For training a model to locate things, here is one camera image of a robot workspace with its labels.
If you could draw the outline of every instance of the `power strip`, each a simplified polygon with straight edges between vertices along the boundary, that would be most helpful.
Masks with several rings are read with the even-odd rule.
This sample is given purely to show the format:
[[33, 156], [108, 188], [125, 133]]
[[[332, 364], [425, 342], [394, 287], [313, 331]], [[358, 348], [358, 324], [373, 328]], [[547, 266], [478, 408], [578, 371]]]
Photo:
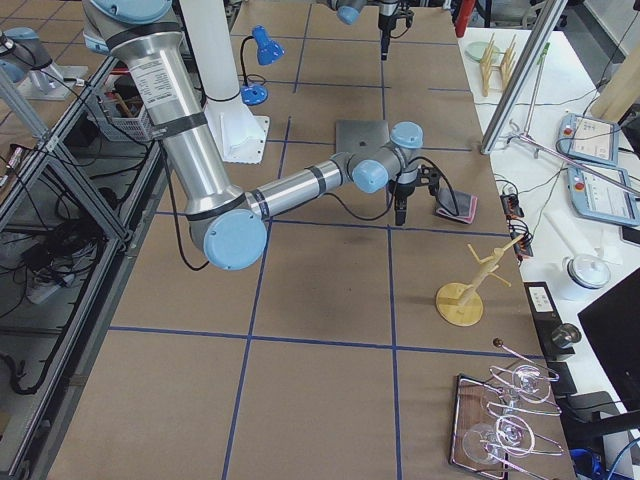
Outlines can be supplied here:
[[[64, 277], [62, 277], [62, 280], [64, 281], [65, 285], [71, 286], [71, 282], [73, 282], [75, 278], [75, 274], [67, 273]], [[31, 285], [27, 288], [26, 297], [27, 300], [29, 300], [31, 303], [39, 305], [61, 288], [62, 285], [54, 280], [46, 283], [35, 283], [34, 285]]]

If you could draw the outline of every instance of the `white lid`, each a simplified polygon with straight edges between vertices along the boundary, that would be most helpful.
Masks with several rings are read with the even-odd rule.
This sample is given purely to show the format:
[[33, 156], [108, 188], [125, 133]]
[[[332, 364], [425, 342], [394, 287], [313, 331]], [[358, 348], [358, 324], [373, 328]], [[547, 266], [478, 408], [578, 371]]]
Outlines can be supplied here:
[[571, 278], [585, 288], [604, 287], [611, 279], [611, 272], [607, 264], [593, 255], [576, 255], [569, 262], [567, 271]]

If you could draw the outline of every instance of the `blue cable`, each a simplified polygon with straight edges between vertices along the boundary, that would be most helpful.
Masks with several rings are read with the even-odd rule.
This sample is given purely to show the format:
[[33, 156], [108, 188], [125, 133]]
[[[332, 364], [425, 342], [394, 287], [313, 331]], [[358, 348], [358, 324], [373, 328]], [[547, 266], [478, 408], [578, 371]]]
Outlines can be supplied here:
[[616, 467], [618, 466], [618, 464], [620, 463], [620, 460], [622, 459], [622, 456], [627, 452], [627, 450], [629, 450], [638, 442], [640, 442], [640, 438], [634, 438], [627, 444], [626, 447], [620, 450], [620, 453], [618, 454], [616, 459], [613, 461], [613, 464], [611, 465], [611, 470], [609, 470], [609, 475], [607, 475], [607, 478], [605, 480], [611, 480], [611, 478], [613, 478], [613, 472], [615, 472]]

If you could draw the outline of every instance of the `metal rack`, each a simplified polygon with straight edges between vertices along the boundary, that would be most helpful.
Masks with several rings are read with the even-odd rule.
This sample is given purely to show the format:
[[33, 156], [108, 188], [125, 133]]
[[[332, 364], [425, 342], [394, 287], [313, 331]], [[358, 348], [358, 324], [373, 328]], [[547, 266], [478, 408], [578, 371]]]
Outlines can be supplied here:
[[[113, 58], [105, 60], [91, 83], [101, 85], [115, 63]], [[92, 88], [85, 88], [49, 129], [0, 69], [0, 98], [38, 140], [35, 151], [20, 171], [20, 181], [0, 204], [0, 231], [16, 228], [15, 218], [23, 217], [30, 207], [30, 202], [25, 201], [26, 191], [37, 191], [37, 180], [49, 171], [82, 204], [106, 238], [79, 291], [61, 289], [55, 299], [42, 306], [20, 307], [0, 323], [0, 350], [17, 358], [28, 358], [37, 364], [57, 343], [44, 381], [33, 395], [11, 391], [6, 369], [0, 366], [0, 410], [11, 415], [0, 440], [0, 478], [44, 478], [79, 400], [82, 379], [88, 375], [106, 334], [110, 312], [133, 267], [136, 246], [148, 228], [146, 219], [155, 211], [164, 188], [160, 149], [153, 144], [121, 208], [114, 211], [107, 204], [97, 185], [64, 144], [86, 111], [86, 100], [91, 94]], [[21, 225], [21, 228], [28, 229], [28, 226]], [[65, 324], [65, 328], [60, 328], [61, 324]], [[31, 384], [32, 380], [24, 378], [25, 384]]]

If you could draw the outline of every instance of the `black screen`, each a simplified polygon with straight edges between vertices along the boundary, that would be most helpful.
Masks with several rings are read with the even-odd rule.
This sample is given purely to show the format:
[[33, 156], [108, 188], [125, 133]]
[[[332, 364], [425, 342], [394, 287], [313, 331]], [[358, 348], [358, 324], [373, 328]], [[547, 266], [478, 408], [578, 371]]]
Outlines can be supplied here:
[[578, 314], [627, 410], [640, 409], [640, 269]]

